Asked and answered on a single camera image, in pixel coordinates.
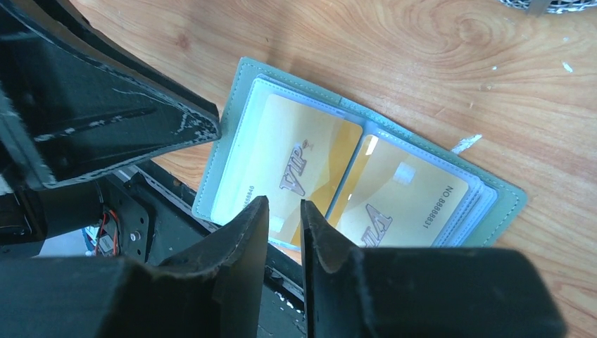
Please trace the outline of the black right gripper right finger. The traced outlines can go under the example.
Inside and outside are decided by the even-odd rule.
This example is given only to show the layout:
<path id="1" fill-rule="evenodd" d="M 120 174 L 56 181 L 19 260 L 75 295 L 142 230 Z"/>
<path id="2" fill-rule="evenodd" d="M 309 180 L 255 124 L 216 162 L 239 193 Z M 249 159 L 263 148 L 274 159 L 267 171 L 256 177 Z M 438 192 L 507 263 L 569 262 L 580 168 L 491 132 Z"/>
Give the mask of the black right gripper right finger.
<path id="1" fill-rule="evenodd" d="M 361 248 L 301 202 L 309 337 L 564 337 L 540 274 L 518 251 Z"/>

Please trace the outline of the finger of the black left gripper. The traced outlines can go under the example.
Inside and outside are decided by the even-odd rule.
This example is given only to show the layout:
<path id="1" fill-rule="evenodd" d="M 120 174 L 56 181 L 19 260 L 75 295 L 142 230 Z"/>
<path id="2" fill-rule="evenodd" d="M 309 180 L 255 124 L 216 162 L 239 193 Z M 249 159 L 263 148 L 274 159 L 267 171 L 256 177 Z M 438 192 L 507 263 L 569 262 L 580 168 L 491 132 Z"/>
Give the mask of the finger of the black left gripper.
<path id="1" fill-rule="evenodd" d="M 1 2 L 1 189 L 55 189 L 220 138 L 216 105 L 69 1 Z"/>

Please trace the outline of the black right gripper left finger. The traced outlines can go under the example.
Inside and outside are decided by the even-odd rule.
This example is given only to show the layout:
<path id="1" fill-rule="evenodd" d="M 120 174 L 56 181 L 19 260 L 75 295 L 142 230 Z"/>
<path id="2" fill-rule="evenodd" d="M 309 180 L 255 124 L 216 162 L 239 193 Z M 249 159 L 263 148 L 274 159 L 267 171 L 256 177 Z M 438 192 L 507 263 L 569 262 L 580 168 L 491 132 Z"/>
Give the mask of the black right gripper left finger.
<path id="1" fill-rule="evenodd" d="M 255 337 L 269 201 L 157 266 L 131 258 L 1 262 L 2 337 Z"/>

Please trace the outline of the teal card holder wallet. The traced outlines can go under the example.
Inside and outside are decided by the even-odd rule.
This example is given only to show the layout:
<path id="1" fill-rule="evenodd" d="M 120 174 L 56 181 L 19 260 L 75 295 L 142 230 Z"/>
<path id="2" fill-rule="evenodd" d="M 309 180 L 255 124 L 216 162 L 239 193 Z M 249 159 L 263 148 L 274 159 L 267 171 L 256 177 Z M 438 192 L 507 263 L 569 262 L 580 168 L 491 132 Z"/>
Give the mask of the teal card holder wallet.
<path id="1" fill-rule="evenodd" d="M 240 60 L 192 213 L 223 225 L 257 196 L 269 240 L 297 250 L 301 201 L 364 247 L 490 246 L 519 187 L 383 115 L 252 58 Z"/>

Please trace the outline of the gold VIP card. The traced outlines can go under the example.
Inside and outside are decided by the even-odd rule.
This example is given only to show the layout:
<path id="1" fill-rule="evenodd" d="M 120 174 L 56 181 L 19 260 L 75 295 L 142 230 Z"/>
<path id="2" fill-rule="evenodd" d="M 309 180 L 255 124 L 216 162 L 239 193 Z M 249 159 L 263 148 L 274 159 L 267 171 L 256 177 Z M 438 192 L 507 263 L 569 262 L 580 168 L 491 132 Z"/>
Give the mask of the gold VIP card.
<path id="1" fill-rule="evenodd" d="M 362 133 L 356 123 L 277 94 L 250 99 L 212 219 L 224 224 L 266 196 L 270 238 L 298 246 L 301 200 L 327 211 Z"/>

